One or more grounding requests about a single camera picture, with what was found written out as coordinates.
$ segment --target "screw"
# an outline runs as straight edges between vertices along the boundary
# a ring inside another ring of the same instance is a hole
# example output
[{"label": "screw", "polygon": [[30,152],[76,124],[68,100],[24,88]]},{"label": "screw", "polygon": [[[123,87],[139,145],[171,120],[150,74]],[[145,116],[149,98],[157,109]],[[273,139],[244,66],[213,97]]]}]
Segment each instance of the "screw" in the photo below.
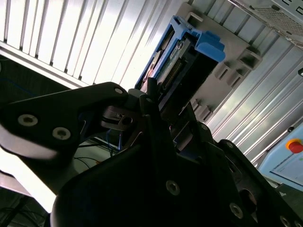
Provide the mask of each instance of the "screw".
[{"label": "screw", "polygon": [[172,180],[168,180],[166,182],[166,189],[169,191],[172,195],[179,195],[180,194],[180,188],[177,185],[176,182]]},{"label": "screw", "polygon": [[243,218],[243,211],[237,204],[232,202],[231,204],[229,204],[229,208],[231,209],[234,216],[236,216],[238,219]]},{"label": "screw", "polygon": [[117,92],[117,93],[119,93],[119,94],[122,94],[122,93],[123,93],[123,91],[122,91],[121,89],[119,89],[119,88],[115,88],[115,92]]},{"label": "screw", "polygon": [[227,146],[228,146],[228,147],[230,147],[230,148],[233,148],[233,145],[232,145],[232,143],[230,143],[230,142],[227,142],[226,144],[227,144]]},{"label": "screw", "polygon": [[284,216],[280,216],[280,220],[285,227],[290,227],[289,221]]},{"label": "screw", "polygon": [[294,130],[294,127],[293,127],[293,126],[291,126],[291,127],[289,127],[289,128],[287,129],[288,132],[292,132],[293,130]]},{"label": "screw", "polygon": [[71,132],[64,127],[57,127],[53,130],[53,136],[58,140],[68,140],[71,137]]},{"label": "screw", "polygon": [[38,119],[31,114],[23,114],[18,117],[18,122],[22,126],[31,127],[38,124]]},{"label": "screw", "polygon": [[295,224],[295,227],[303,227],[303,226],[302,226],[299,222],[297,222],[297,221],[295,221],[294,224]]},{"label": "screw", "polygon": [[205,124],[201,124],[202,129],[208,130],[207,126]]},{"label": "screw", "polygon": [[153,103],[153,101],[150,98],[147,98],[146,101]]}]

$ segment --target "metal wall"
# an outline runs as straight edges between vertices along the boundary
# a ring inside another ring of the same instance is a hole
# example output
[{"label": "metal wall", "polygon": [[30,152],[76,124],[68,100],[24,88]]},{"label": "metal wall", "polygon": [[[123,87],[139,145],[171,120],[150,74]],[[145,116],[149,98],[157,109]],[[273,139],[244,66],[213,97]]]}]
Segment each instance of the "metal wall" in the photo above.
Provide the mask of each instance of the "metal wall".
[{"label": "metal wall", "polygon": [[[134,86],[186,0],[1,0],[0,54],[70,88]],[[303,51],[226,0],[190,1],[260,51],[263,62],[207,125],[253,160],[303,113]]]},{"label": "metal wall", "polygon": [[70,88],[132,88],[184,1],[1,0],[0,54]]},{"label": "metal wall", "polygon": [[216,140],[233,141],[253,161],[303,115],[303,51],[224,0],[195,0],[200,12],[260,51],[262,63],[207,121]]}]

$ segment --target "black plastic part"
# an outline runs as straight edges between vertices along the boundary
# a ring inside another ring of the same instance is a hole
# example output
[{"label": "black plastic part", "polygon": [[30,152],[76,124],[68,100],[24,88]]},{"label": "black plastic part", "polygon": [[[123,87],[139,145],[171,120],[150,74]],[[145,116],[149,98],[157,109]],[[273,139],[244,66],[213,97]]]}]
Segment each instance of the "black plastic part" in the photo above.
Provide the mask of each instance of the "black plastic part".
[{"label": "black plastic part", "polygon": [[[0,110],[0,144],[22,157],[48,165],[64,165],[80,144],[80,136],[89,138],[106,130],[99,124],[104,109],[124,104],[127,97],[123,88],[108,82],[8,104]],[[32,127],[19,124],[18,117],[22,114],[35,116],[38,124]],[[68,129],[71,137],[56,139],[52,135],[56,127]]]},{"label": "black plastic part", "polygon": [[192,96],[204,83],[218,62],[195,52],[187,52],[183,61],[186,65],[176,76],[169,91],[161,98],[159,108],[162,118],[169,124],[174,124],[182,109],[187,106]]}]

